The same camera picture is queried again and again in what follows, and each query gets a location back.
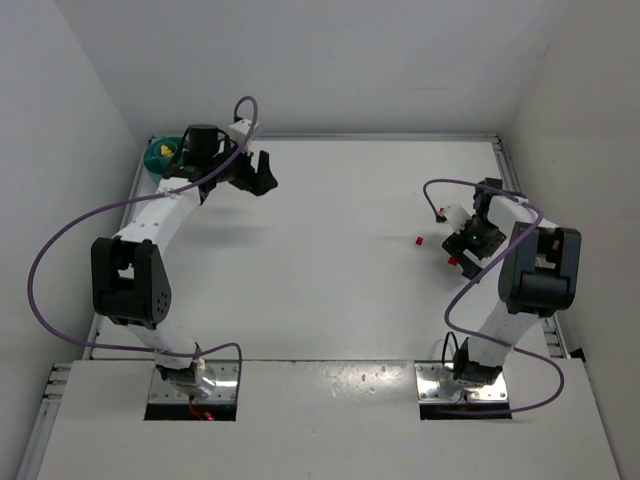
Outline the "small yellow lego plate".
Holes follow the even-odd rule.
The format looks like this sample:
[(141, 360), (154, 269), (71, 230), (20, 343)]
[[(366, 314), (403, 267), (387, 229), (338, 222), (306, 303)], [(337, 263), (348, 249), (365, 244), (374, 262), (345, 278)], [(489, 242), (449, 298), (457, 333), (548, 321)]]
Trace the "small yellow lego plate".
[(173, 143), (161, 143), (156, 148), (156, 155), (160, 158), (171, 158), (176, 151), (176, 146)]

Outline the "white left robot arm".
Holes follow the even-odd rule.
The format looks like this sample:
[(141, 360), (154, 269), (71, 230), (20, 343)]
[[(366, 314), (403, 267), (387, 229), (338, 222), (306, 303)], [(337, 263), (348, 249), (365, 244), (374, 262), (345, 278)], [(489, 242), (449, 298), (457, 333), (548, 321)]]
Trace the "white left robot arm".
[(189, 398), (203, 397), (208, 379), (202, 349), (171, 319), (172, 290), (163, 254), (188, 216), (220, 184), (259, 197), (277, 180), (265, 151), (253, 153), (254, 121), (236, 117), (227, 131), (191, 125), (156, 190), (131, 222), (91, 247), (93, 306), (149, 349), (162, 380)]

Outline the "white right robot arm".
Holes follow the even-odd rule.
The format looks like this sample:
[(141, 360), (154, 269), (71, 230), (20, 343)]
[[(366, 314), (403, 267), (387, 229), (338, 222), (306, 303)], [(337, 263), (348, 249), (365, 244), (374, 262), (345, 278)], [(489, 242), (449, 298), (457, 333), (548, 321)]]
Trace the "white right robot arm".
[(503, 182), (486, 178), (475, 188), (473, 214), (459, 205), (441, 209), (438, 220), (452, 233), (442, 248), (449, 262), (474, 280), (484, 271), (479, 260), (506, 257), (498, 277), (498, 301), (479, 329), (453, 356), (453, 379), (491, 385), (511, 348), (542, 318), (568, 309), (576, 294), (582, 235), (495, 194)]

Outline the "teal divided round container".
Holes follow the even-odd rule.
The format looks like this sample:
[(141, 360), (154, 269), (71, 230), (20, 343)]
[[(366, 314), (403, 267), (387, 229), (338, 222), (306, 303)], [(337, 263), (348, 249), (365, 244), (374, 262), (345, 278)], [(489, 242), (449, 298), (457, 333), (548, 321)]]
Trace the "teal divided round container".
[(169, 165), (171, 158), (160, 158), (156, 155), (156, 148), (161, 143), (173, 143), (177, 147), (181, 140), (180, 136), (161, 136), (151, 141), (143, 154), (143, 165), (149, 177), (155, 185), (158, 185), (163, 174)]

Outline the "white front cover board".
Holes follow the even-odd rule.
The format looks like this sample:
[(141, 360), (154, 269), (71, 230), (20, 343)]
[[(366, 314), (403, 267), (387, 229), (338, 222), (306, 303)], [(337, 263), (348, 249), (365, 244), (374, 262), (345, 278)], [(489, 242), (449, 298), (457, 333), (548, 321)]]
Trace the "white front cover board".
[(248, 362), (234, 421), (148, 421), (147, 361), (73, 364), (43, 479), (614, 479), (579, 361), (502, 421), (424, 420), (409, 363)]

